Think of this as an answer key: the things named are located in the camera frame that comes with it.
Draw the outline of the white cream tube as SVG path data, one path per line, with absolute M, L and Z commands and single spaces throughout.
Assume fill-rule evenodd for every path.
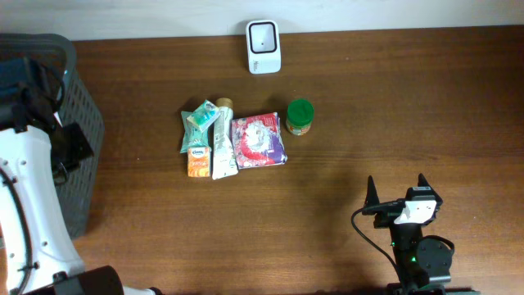
M 219 117 L 214 122 L 212 179 L 222 179 L 238 173 L 236 157 L 231 140 L 233 101 L 219 98 L 216 101 Z

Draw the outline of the orange Kleenex tissue pack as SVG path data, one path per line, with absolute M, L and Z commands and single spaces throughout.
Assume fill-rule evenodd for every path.
M 210 177 L 210 148 L 190 147 L 187 151 L 187 173 L 189 177 Z

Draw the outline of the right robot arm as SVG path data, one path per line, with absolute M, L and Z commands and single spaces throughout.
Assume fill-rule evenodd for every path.
M 368 177 L 367 193 L 362 208 L 355 213 L 373 216 L 373 227 L 388 229 L 393 254 L 389 255 L 360 229 L 356 232 L 375 247 L 392 264 L 399 279 L 386 287 L 387 294 L 476 294 L 470 288 L 447 288 L 454 244 L 446 238 L 422 233 L 440 210 L 443 200 L 424 175 L 407 189 L 403 198 L 381 202 L 373 178 Z

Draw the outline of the grey plastic mesh basket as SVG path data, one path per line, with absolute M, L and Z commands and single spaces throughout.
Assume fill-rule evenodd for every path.
M 86 234 L 98 159 L 105 125 L 102 114 L 80 79 L 76 69 L 74 44 L 58 34 L 2 34 L 1 60 L 29 57 L 61 72 L 66 96 L 58 112 L 61 123 L 77 123 L 89 142 L 93 155 L 68 172 L 68 181 L 56 187 L 62 215 L 70 237 Z

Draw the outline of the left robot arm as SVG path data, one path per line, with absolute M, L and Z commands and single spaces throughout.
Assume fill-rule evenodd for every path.
M 1 64 L 1 230 L 10 294 L 157 294 L 125 286 L 109 265 L 86 270 L 66 228 L 57 196 L 69 171 L 93 155 L 77 123 L 57 114 L 49 66 L 20 57 Z

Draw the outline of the teal wet wipes packet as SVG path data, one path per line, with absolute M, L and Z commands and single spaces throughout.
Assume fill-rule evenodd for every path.
M 190 111 L 182 111 L 181 117 L 183 121 L 184 136 L 182 146 L 180 149 L 181 153 L 188 152 L 189 148 L 201 148 L 210 147 L 208 130 L 200 131 L 197 127 L 191 125 L 187 118 L 192 113 Z

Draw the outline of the green lid seasoning jar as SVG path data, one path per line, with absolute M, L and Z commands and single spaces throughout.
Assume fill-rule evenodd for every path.
M 314 107 L 306 99 L 297 99 L 287 106 L 286 127 L 296 136 L 306 134 L 314 119 Z

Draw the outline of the teal Kleenex tissue pack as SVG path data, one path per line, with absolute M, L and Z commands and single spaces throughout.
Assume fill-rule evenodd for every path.
M 206 131 L 218 118 L 219 108 L 212 102 L 205 100 L 186 119 L 187 123 L 201 132 Z

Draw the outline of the red purple pad packet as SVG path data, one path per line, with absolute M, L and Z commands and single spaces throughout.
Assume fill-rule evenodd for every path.
M 239 169 L 279 166 L 287 161 L 277 112 L 235 119 L 233 151 Z

